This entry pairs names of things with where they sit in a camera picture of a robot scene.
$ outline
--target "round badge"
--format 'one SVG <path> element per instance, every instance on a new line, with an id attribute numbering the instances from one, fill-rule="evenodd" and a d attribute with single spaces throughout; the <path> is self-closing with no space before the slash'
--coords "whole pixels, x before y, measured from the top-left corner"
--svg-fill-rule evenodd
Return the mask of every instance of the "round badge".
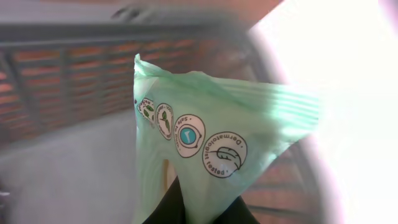
<path id="1" fill-rule="evenodd" d="M 179 117 L 174 125 L 175 146 L 180 156 L 194 156 L 205 139 L 205 124 L 195 115 L 185 114 Z"/>
<path id="2" fill-rule="evenodd" d="M 156 120 L 160 133 L 167 140 L 172 138 L 173 130 L 173 109 L 166 103 L 161 103 L 156 108 Z"/>
<path id="3" fill-rule="evenodd" d="M 154 102 L 148 98 L 144 98 L 137 105 L 138 112 L 145 118 L 148 119 L 152 124 L 155 123 L 155 110 Z"/>
<path id="4" fill-rule="evenodd" d="M 227 178 L 242 167 L 247 154 L 248 145 L 240 135 L 217 133 L 204 145 L 203 165 L 211 175 Z"/>

